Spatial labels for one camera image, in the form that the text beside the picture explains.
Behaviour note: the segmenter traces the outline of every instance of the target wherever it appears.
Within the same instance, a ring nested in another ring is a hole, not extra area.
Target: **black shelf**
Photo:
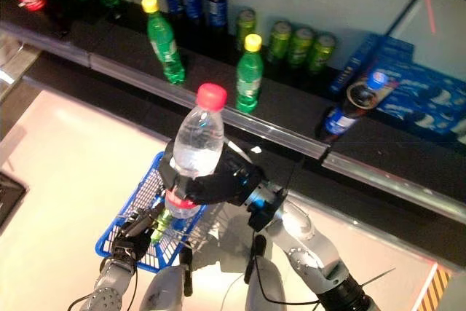
[[[74,20],[69,34],[62,37],[47,15],[20,8],[16,0],[0,0],[0,19],[0,28],[18,39],[83,66],[90,65],[89,52],[113,27],[105,14],[97,13]]]
[[[300,72],[267,66],[258,108],[243,114],[234,108],[238,54],[230,36],[216,42],[203,30],[195,36],[186,34],[191,33],[189,27],[176,32],[187,77],[184,85],[175,86],[163,76],[145,34],[145,18],[135,4],[129,4],[118,21],[105,16],[93,22],[77,20],[63,39],[41,17],[19,9],[13,0],[1,0],[1,6],[0,27],[116,78],[110,79],[112,84],[121,81],[148,96],[191,108],[197,88],[206,81],[216,82],[229,94],[222,112],[225,123],[317,160],[326,157],[329,145],[315,139],[314,129],[333,102],[310,92],[322,92],[325,80],[335,71],[327,70],[312,80]],[[440,141],[426,141],[365,117],[333,145],[323,166],[466,224],[465,160]]]
[[[46,52],[28,69],[25,79],[129,120],[166,141],[175,136],[189,111],[177,103]],[[349,224],[357,220],[358,225],[371,234],[447,267],[466,267],[465,225],[325,169],[315,159],[241,129],[226,125],[225,133],[246,151],[259,146],[261,152],[250,151],[249,156],[264,169],[269,179],[291,189],[292,195]]]

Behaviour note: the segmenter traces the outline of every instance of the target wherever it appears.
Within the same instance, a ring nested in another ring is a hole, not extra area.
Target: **blue shopping basket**
[[[154,158],[147,174],[95,244],[95,252],[98,255],[102,257],[110,255],[111,245],[120,227],[136,209],[153,208],[158,202],[163,201],[162,195],[165,188],[157,170],[162,157],[163,152],[160,152]],[[164,267],[170,266],[180,252],[183,242],[188,239],[189,234],[201,218],[205,208],[206,205],[203,205],[199,212],[189,219],[173,219],[160,242],[151,244],[146,255],[138,261],[138,267],[150,272],[158,272]]]

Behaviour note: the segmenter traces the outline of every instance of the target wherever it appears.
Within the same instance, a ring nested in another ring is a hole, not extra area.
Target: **clear plastic bottle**
[[[220,111],[225,102],[226,91],[216,84],[204,83],[198,89],[197,106],[180,126],[170,161],[181,175],[196,178],[215,170],[224,145],[224,122]],[[179,219],[187,219],[200,209],[193,202],[180,200],[169,191],[165,207]]]

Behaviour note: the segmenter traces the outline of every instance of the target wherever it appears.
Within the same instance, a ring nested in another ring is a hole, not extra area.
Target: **green soda can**
[[[307,69],[311,74],[318,74],[325,67],[336,46],[333,34],[324,33],[317,37],[307,60]]]
[[[291,31],[291,24],[287,21],[278,21],[274,24],[270,34],[267,61],[279,63],[285,57]]]
[[[299,68],[303,65],[314,38],[315,32],[308,27],[300,28],[294,32],[287,56],[288,65],[291,68]]]
[[[256,13],[252,9],[241,11],[236,19],[236,50],[243,51],[245,38],[256,29]]]

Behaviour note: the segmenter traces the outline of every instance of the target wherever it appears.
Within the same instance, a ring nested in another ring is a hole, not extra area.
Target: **white table surface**
[[[94,252],[95,242],[164,147],[162,138],[135,125],[41,92],[0,143],[1,169],[29,188],[0,235],[0,310],[66,310],[73,300],[91,292],[101,260]],[[416,306],[435,262],[300,205],[335,243],[358,282],[396,267],[365,287],[382,310]],[[250,247],[246,218],[242,208],[225,205],[221,209],[209,243],[195,254],[194,265],[200,268],[193,274],[194,295],[185,299],[184,310],[221,309],[227,289],[245,267]],[[267,256],[282,273],[288,301],[314,299],[277,246],[270,245]],[[138,310],[153,276],[139,270],[131,310]],[[246,292],[240,278],[229,289],[223,310],[244,310]]]

